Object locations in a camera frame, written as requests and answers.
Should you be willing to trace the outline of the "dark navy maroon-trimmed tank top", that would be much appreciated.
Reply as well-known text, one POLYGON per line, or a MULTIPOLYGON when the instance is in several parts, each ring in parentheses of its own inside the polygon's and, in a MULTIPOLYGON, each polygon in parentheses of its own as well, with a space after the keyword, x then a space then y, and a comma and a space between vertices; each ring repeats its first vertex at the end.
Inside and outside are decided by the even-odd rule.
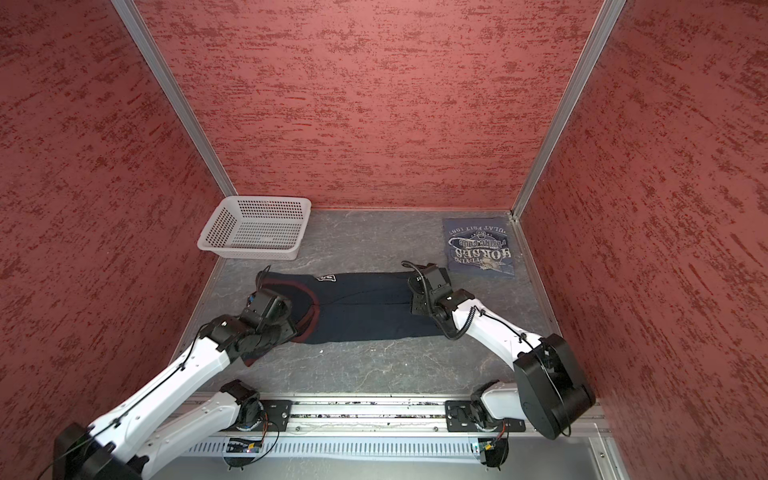
POLYGON ((269 273, 263 286, 287 297, 293 343, 324 344, 440 336, 428 316, 411 312, 406 272, 320 276, 269 273))

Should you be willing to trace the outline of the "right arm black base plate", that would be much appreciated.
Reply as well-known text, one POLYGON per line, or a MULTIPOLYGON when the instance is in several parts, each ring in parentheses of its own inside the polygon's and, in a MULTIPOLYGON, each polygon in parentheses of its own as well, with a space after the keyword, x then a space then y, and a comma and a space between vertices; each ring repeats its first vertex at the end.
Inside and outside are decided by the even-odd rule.
POLYGON ((447 400, 444 403, 449 432, 497 432, 500 421, 492 419, 479 401, 447 400))

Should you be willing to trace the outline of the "grey-blue tank top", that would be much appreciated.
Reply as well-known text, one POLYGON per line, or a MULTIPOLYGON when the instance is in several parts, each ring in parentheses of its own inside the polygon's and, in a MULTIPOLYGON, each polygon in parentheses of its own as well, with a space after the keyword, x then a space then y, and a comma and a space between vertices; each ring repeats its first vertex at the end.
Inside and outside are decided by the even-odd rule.
POLYGON ((515 274, 505 218, 446 218, 443 233, 449 271, 491 277, 515 274))

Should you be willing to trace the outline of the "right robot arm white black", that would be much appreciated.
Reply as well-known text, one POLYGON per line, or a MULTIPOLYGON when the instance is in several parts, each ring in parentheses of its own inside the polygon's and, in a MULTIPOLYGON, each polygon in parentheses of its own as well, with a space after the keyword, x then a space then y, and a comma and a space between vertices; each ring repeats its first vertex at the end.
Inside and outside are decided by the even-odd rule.
POLYGON ((571 436, 573 423, 596 404, 596 396, 564 338, 498 316, 470 292, 455 290, 435 264, 401 265, 413 271, 408 286, 414 314, 433 320, 451 341, 475 339, 513 371, 512 383, 492 381, 472 394, 472 422, 491 431, 507 421, 527 421, 547 439, 571 436))

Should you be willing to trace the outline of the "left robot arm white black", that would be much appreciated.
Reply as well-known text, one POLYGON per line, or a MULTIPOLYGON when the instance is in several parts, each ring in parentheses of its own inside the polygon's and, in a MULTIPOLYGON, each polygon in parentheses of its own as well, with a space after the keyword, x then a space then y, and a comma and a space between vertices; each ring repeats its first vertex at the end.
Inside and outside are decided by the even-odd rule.
POLYGON ((180 417, 170 416, 236 360, 260 357, 297 333, 290 300, 255 291, 240 315, 205 323, 178 359, 127 400, 87 426, 65 428, 54 444, 53 478, 149 479, 218 431, 233 428, 259 440, 284 431, 288 403, 264 403, 239 380, 180 417))

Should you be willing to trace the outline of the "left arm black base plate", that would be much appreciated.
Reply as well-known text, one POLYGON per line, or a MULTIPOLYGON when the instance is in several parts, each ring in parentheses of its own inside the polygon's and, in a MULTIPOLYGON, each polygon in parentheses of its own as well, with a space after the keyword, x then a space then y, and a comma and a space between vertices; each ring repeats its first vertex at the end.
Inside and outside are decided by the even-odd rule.
POLYGON ((283 433, 287 430, 293 402, 285 399, 262 399, 260 401, 260 428, 268 432, 283 433))

